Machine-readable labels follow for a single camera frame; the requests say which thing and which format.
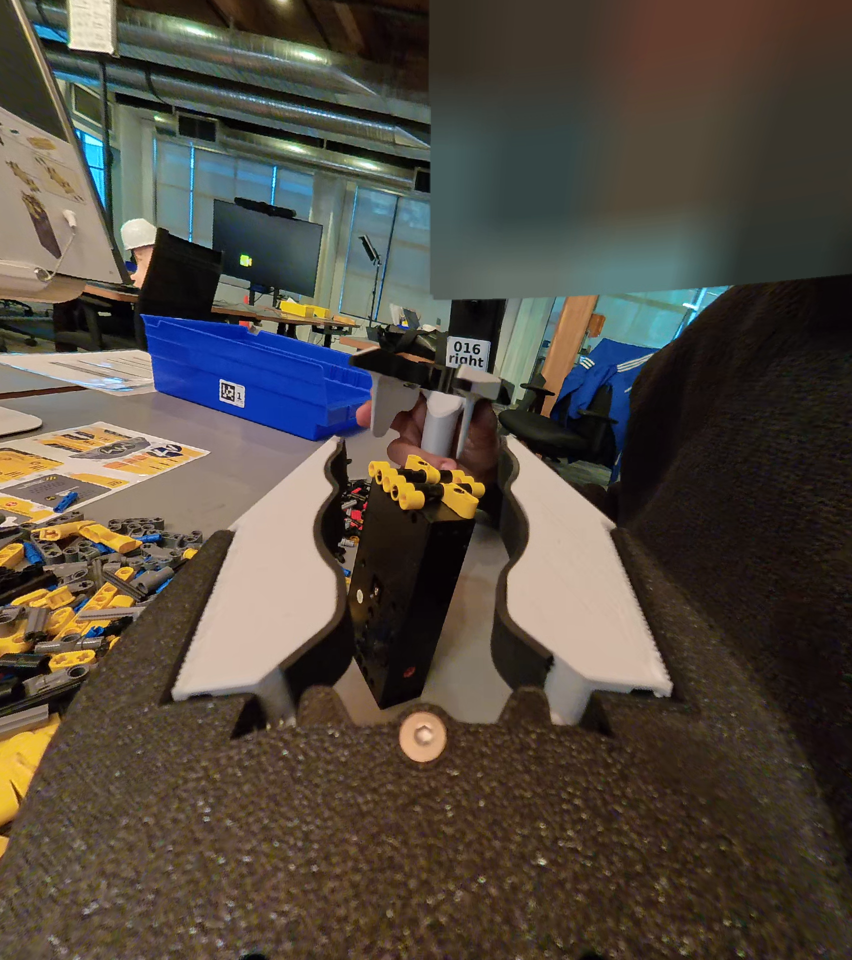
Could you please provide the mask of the black high-back office chair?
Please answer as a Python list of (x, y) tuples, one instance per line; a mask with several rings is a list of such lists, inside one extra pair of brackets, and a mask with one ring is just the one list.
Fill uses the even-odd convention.
[(148, 350), (146, 316), (212, 322), (224, 254), (158, 227), (134, 310), (136, 347)]

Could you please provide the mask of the yellow sticker sheet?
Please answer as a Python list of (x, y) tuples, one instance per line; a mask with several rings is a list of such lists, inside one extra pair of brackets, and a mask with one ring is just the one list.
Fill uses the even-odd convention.
[(105, 422), (0, 441), (0, 526), (45, 522), (163, 476), (206, 449)]

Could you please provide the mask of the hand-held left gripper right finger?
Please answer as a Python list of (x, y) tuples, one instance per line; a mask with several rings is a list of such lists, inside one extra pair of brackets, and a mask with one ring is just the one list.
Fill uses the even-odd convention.
[(613, 523), (516, 438), (502, 440), (495, 666), (579, 724), (597, 691), (668, 698), (673, 682), (612, 537)]

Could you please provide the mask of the black computer monitor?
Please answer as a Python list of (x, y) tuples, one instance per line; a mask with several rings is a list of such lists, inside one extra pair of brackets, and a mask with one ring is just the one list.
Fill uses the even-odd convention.
[(220, 273), (246, 281), (259, 291), (312, 297), (323, 236), (318, 223), (214, 200), (212, 249), (221, 254)]

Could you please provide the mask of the white tablet stand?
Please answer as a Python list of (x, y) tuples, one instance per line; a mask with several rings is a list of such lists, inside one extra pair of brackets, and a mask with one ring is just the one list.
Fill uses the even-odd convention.
[(44, 49), (12, 1), (0, 1), (0, 259), (129, 279)]

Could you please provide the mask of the hanging white paper sign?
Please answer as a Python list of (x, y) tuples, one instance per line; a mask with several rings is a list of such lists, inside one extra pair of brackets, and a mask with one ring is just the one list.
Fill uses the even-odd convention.
[(72, 51), (118, 55), (117, 1), (69, 0), (68, 47)]

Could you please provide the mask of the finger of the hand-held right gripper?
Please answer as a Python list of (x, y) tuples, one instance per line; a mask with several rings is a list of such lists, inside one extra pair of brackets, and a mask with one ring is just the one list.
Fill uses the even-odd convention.
[(351, 366), (372, 380), (369, 428), (383, 437), (396, 416), (411, 411), (427, 386), (427, 361), (404, 353), (373, 347), (355, 353)]
[(475, 406), (495, 402), (499, 377), (482, 369), (444, 369), (432, 391), (432, 455), (459, 459), (465, 449)]

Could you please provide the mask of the wooden post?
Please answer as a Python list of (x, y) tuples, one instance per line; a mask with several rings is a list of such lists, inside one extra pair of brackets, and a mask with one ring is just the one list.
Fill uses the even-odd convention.
[(544, 399), (543, 416), (552, 412), (564, 379), (578, 362), (598, 300), (597, 294), (567, 296), (564, 300), (541, 370), (544, 387), (552, 393)]

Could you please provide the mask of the small heap of black pins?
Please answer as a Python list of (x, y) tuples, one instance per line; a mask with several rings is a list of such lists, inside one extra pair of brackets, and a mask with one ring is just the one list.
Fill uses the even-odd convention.
[(371, 481), (368, 478), (348, 481), (345, 491), (338, 499), (342, 516), (335, 556), (342, 566), (348, 567), (358, 550), (370, 486)]

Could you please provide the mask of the white printed paper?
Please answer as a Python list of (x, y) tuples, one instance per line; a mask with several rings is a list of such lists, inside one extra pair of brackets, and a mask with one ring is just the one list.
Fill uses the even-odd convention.
[(116, 396), (156, 391), (151, 356), (139, 349), (0, 353), (0, 365)]

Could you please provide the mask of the pile of toy brick parts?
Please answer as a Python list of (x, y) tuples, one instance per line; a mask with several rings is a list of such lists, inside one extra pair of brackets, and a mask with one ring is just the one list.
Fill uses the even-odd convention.
[(0, 860), (72, 702), (204, 542), (158, 516), (0, 525)]

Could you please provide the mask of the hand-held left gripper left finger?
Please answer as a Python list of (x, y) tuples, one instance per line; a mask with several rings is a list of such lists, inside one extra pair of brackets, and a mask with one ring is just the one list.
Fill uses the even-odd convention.
[(332, 687), (353, 657), (343, 535), (345, 441), (315, 450), (232, 526), (170, 695), (250, 694), (269, 722), (295, 719), (311, 687)]

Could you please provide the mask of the black and yellow brick assembly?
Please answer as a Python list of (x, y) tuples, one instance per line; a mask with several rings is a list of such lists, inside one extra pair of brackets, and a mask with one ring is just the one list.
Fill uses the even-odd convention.
[(368, 473), (348, 602), (356, 663), (386, 710), (424, 690), (486, 488), (416, 455)]

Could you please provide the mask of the person's right hand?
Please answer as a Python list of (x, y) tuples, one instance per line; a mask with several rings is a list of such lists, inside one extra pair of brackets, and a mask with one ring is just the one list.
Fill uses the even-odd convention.
[(390, 429), (397, 433), (386, 447), (384, 459), (403, 468), (409, 456), (429, 463), (440, 472), (460, 470), (484, 484), (485, 494), (480, 498), (480, 509), (492, 513), (502, 503), (502, 491), (498, 485), (500, 441), (497, 435), (498, 419), (492, 404), (479, 401), (474, 407), (465, 444), (456, 457), (441, 457), (423, 449), (422, 431), (427, 414), (426, 397), (420, 395), (408, 411), (394, 417)]

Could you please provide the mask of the black light stand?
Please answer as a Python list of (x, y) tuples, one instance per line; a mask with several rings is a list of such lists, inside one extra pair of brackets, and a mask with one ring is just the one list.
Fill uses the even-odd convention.
[(383, 258), (379, 253), (378, 249), (376, 248), (376, 246), (373, 245), (372, 239), (369, 236), (369, 234), (360, 233), (359, 241), (360, 241), (362, 250), (364, 251), (368, 261), (370, 262), (374, 270), (373, 282), (372, 282), (370, 299), (369, 299), (369, 307), (367, 311), (367, 324), (371, 325), (374, 323), (374, 318), (376, 314), (377, 297), (379, 293), (380, 278), (381, 278), (382, 268), (383, 268)]

